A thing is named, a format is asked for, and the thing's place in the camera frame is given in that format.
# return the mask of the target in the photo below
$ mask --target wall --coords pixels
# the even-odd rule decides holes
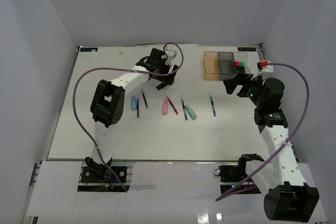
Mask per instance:
[[[19,223],[75,46],[50,0],[0,0],[0,223]]]
[[[51,0],[76,45],[256,44],[286,0]]]
[[[297,66],[310,85],[307,117],[293,140],[308,162],[330,223],[336,223],[336,0],[287,0],[265,41],[265,56]],[[291,129],[302,114],[305,89],[292,70],[276,67],[285,83],[283,108]]]

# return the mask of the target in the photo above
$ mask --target table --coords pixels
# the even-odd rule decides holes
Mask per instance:
[[[148,56],[153,47],[99,47],[96,52],[79,52],[72,72],[68,92],[49,152],[49,160],[84,159],[92,152],[93,143],[78,126],[72,111],[72,92],[78,77],[91,68],[132,68],[140,58]],[[204,51],[237,52],[237,47],[209,47],[181,45],[185,62],[177,73],[175,83],[158,91],[159,84],[151,80],[130,92],[125,98],[124,113],[114,129],[111,153],[114,160],[128,161],[236,161],[241,154],[258,153],[269,156],[266,144],[254,123],[254,105],[248,98],[227,95],[221,81],[204,80]],[[248,68],[256,73],[258,52],[247,52]],[[180,63],[180,53],[174,64]],[[96,71],[81,81],[76,105],[79,118],[89,132],[94,133],[90,105],[97,83],[111,80],[122,72]],[[149,108],[141,96],[144,90]],[[211,92],[217,116],[213,117],[208,93]],[[130,96],[139,97],[140,118],[130,108]],[[162,115],[165,95],[180,112],[176,115],[169,107],[168,115]],[[180,96],[197,114],[196,120],[185,121]]]

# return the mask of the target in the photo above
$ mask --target black label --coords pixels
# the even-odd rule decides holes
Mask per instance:
[[[81,52],[97,52],[98,47],[81,47],[80,51]]]
[[[255,47],[238,47],[238,52],[255,52]]]

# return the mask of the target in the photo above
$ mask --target black wire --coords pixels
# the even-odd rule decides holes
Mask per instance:
[[[219,170],[219,168],[217,168],[217,169],[214,170],[214,175],[215,175],[216,177],[220,177],[220,173],[219,173],[218,175],[216,175],[216,171],[217,171],[217,170]]]

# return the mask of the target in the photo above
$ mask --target pen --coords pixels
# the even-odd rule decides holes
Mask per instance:
[[[181,97],[181,102],[182,102],[182,108],[183,108],[184,118],[185,118],[186,121],[188,121],[188,116],[187,116],[187,112],[185,110],[183,97]]]
[[[214,116],[216,116],[215,106],[214,106],[214,100],[212,100],[212,96],[210,95],[210,101],[211,101],[211,107],[212,112],[214,113]]]
[[[172,106],[173,110],[175,111],[176,115],[178,115],[178,111],[175,108],[174,104],[172,103],[172,101],[169,99],[169,97],[167,97],[168,102],[170,103],[170,105]]]
[[[139,118],[139,98],[136,99],[137,118]]]
[[[146,97],[145,97],[145,94],[143,93],[143,90],[141,90],[141,93],[142,93],[143,101],[145,102],[145,105],[146,105],[146,109],[148,109]]]

